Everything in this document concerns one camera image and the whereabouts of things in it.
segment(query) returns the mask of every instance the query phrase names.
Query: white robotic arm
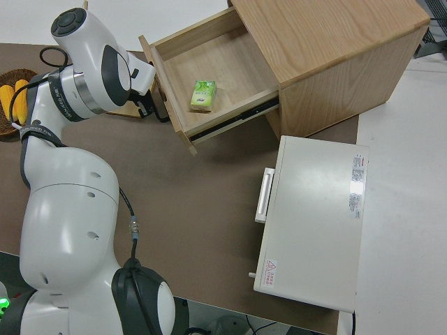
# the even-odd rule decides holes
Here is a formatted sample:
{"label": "white robotic arm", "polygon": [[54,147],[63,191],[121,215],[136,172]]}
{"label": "white robotic arm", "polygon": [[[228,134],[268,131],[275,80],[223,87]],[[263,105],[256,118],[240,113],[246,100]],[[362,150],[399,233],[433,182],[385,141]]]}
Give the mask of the white robotic arm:
{"label": "white robotic arm", "polygon": [[146,94],[154,68],[82,8],[62,13],[51,30],[73,65],[31,81],[21,130],[21,171],[31,192],[20,271],[36,291],[11,303],[0,334],[169,335],[175,307],[166,282],[135,258],[123,269],[115,259],[115,173],[59,140],[64,126],[117,109],[132,91]]}

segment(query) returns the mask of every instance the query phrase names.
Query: warning label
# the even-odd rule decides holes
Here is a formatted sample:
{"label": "warning label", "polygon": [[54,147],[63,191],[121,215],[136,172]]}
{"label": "warning label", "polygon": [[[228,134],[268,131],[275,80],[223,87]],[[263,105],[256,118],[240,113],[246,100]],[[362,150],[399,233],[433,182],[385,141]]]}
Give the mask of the warning label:
{"label": "warning label", "polygon": [[361,218],[363,193],[365,191],[365,157],[357,154],[352,162],[351,185],[349,189],[349,212],[354,218]]}
{"label": "warning label", "polygon": [[264,271],[263,285],[269,288],[273,288],[274,274],[277,271],[278,262],[276,260],[267,260]]}

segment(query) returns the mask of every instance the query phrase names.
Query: yellow corn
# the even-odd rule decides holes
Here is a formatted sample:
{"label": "yellow corn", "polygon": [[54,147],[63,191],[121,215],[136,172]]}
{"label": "yellow corn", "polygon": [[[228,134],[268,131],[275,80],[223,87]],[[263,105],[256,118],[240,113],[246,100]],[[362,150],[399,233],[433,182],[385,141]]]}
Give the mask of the yellow corn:
{"label": "yellow corn", "polygon": [[[5,112],[6,118],[9,120],[9,105],[11,104],[11,99],[14,95],[14,88],[12,88],[9,85],[3,85],[0,87],[0,102],[1,106],[3,107],[3,111]],[[13,112],[13,119],[14,121],[17,121],[17,115],[14,115]]]}
{"label": "yellow corn", "polygon": [[[25,79],[18,80],[15,83],[15,91],[17,92],[21,87],[28,85]],[[15,99],[13,106],[13,115],[17,115],[20,124],[24,125],[27,121],[28,109],[27,109],[27,89],[24,89],[19,93]]]}

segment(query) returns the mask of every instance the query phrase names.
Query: brown tabletop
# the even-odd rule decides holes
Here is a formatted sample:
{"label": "brown tabletop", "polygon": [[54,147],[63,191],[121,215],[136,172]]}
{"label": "brown tabletop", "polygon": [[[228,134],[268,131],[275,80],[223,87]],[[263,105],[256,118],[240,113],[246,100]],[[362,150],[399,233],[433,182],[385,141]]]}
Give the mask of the brown tabletop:
{"label": "brown tabletop", "polygon": [[[39,61],[41,48],[0,44],[0,73],[51,70]],[[354,117],[314,137],[355,143],[357,122]],[[263,170],[274,168],[279,146],[264,117],[199,144],[196,157],[169,123],[153,116],[101,115],[68,127],[63,141],[93,152],[115,170],[140,221],[137,257],[167,280],[174,295],[337,332],[338,312],[255,292],[248,277],[256,270],[263,233],[263,225],[254,222]],[[14,254],[29,196],[20,177],[20,147],[19,142],[0,143],[0,250]],[[128,224],[129,213],[120,202],[115,233],[120,264],[131,252]]]}

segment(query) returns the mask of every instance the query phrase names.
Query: wicker basket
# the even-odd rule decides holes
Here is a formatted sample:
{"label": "wicker basket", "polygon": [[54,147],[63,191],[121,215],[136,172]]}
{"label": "wicker basket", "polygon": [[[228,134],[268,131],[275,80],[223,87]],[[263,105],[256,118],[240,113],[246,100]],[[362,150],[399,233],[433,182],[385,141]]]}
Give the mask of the wicker basket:
{"label": "wicker basket", "polygon": [[[15,82],[19,79],[31,80],[32,77],[36,75],[35,72],[27,70],[26,68],[21,68],[18,70],[12,70],[3,75],[0,75],[0,87],[3,85],[15,86]],[[13,128],[5,116],[3,107],[0,104],[0,137],[9,136],[15,133],[17,129]]]}

